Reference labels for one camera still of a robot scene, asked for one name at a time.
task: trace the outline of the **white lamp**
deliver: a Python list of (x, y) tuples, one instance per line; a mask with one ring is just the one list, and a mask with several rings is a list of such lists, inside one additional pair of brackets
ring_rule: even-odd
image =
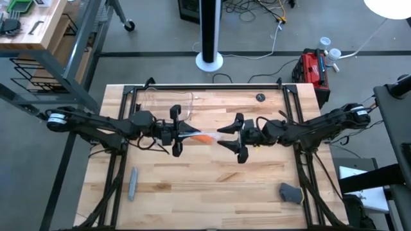
[(384, 21), (377, 30), (352, 54), (341, 56), (349, 58), (358, 54), (361, 49), (377, 34), (387, 19), (407, 19), (411, 17), (411, 0), (364, 0), (365, 5), (374, 13), (384, 17)]

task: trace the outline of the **gray sponge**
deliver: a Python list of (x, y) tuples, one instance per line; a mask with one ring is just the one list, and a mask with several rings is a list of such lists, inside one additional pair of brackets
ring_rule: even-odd
[(279, 193), (283, 201), (294, 202), (298, 205), (304, 201), (301, 188), (292, 187), (286, 183), (281, 183)]

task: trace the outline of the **caster wheel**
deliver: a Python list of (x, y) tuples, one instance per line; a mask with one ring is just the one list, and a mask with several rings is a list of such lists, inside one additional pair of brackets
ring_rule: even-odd
[(124, 25), (124, 29), (126, 29), (128, 32), (134, 31), (134, 28), (136, 28), (135, 24), (133, 21), (127, 21), (131, 27), (128, 27), (126, 25)]

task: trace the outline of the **green object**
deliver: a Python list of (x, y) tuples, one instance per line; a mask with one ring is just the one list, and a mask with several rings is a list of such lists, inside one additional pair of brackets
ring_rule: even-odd
[(7, 7), (7, 13), (10, 13), (12, 10), (21, 14), (27, 13), (32, 4), (33, 0), (12, 0)]

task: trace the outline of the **white cable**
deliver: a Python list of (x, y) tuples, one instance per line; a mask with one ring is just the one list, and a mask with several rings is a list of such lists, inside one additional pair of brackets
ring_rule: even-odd
[(197, 44), (199, 44), (200, 42), (195, 42), (194, 44), (193, 44), (193, 51), (194, 52), (196, 52), (196, 53), (199, 53), (199, 51), (196, 51), (195, 49), (194, 49), (194, 47), (197, 45)]
[(269, 10), (272, 10), (272, 9), (281, 9), (281, 6), (274, 6), (274, 7), (269, 8)]
[(239, 56), (239, 55), (222, 55), (222, 56), (231, 56), (231, 57), (237, 57), (237, 58), (246, 58), (248, 60), (259, 60), (265, 57), (268, 57), (272, 54), (274, 54), (274, 47), (275, 47), (275, 41), (277, 40), (277, 33), (278, 33), (278, 29), (281, 29), (281, 21), (278, 23), (277, 29), (275, 30), (275, 35), (274, 35), (274, 41), (272, 43), (272, 49), (271, 49), (271, 53), (267, 54), (267, 55), (263, 55), (261, 57), (256, 57), (256, 58), (251, 58), (251, 57), (247, 57), (247, 56)]

